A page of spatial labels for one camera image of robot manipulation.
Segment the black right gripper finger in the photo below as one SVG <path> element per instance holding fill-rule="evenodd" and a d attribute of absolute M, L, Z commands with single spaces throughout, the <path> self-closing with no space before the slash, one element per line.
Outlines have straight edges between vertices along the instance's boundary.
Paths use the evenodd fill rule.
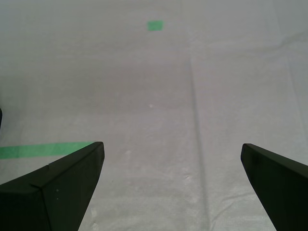
<path fill-rule="evenodd" d="M 256 145 L 242 146 L 250 184 L 278 231 L 308 229 L 308 167 Z"/>
<path fill-rule="evenodd" d="M 77 231 L 100 178 L 104 144 L 94 142 L 0 186 L 2 231 Z"/>

